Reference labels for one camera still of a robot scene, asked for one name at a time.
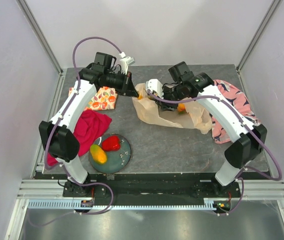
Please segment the fake pineapple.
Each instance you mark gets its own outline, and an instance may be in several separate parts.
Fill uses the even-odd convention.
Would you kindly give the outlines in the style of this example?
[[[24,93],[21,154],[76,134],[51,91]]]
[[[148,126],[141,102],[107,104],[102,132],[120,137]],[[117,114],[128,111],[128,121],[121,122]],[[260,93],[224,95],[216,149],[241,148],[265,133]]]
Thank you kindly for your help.
[[[177,106],[177,111],[180,115],[181,114],[187,114],[185,104],[179,103],[178,106]]]

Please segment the banana print plastic bag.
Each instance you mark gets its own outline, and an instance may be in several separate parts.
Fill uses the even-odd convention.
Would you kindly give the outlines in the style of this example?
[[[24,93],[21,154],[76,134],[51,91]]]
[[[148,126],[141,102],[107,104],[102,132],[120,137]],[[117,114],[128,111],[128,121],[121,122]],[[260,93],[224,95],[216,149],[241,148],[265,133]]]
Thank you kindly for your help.
[[[132,98],[132,102],[139,120],[151,125],[197,129],[202,134],[207,134],[212,129],[209,112],[198,102],[185,103],[184,113],[177,110],[162,111],[155,101],[148,98],[144,83],[137,84],[136,89],[140,96]]]

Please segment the red fake bell pepper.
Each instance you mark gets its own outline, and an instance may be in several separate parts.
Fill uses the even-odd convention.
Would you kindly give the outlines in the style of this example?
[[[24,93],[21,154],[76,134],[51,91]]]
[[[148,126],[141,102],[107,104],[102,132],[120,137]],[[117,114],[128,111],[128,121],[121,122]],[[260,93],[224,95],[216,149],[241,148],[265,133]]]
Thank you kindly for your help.
[[[112,135],[102,142],[102,149],[106,152],[118,151],[121,148],[121,142],[118,136]]]

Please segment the orange green fake mango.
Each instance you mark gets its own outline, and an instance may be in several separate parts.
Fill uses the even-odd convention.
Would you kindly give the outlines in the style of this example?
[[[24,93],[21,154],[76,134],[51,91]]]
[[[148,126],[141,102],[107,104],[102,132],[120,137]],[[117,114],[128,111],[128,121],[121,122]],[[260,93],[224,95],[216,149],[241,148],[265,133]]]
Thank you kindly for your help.
[[[107,155],[105,151],[97,144],[90,146],[90,154],[97,164],[103,165],[107,162]]]

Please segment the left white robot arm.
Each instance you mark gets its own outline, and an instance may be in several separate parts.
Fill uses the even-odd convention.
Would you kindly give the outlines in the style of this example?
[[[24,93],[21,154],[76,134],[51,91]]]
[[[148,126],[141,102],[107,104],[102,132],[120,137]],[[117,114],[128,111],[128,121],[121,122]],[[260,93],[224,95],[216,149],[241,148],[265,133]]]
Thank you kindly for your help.
[[[92,189],[87,181],[89,174],[78,156],[80,143],[74,136],[75,126],[85,105],[101,87],[114,88],[122,96],[139,95],[128,70],[134,64],[134,58],[123,52],[119,56],[120,70],[115,72],[113,65],[116,58],[97,52],[94,62],[79,71],[74,90],[59,111],[49,121],[42,121],[39,125],[45,155],[51,155],[64,167],[69,181],[75,183],[74,191],[81,197],[89,195]]]

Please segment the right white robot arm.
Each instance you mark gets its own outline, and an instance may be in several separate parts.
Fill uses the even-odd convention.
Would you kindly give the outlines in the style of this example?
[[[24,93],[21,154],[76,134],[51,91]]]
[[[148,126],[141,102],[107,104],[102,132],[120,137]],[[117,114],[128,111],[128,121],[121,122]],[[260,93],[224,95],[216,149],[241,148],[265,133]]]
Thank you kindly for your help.
[[[225,150],[226,161],[215,174],[211,191],[217,197],[229,191],[240,170],[262,152],[267,130],[263,125],[254,125],[235,109],[222,95],[214,81],[205,73],[195,75],[185,62],[169,69],[175,86],[162,88],[165,105],[175,107],[176,101],[197,98],[228,134],[232,144]]]

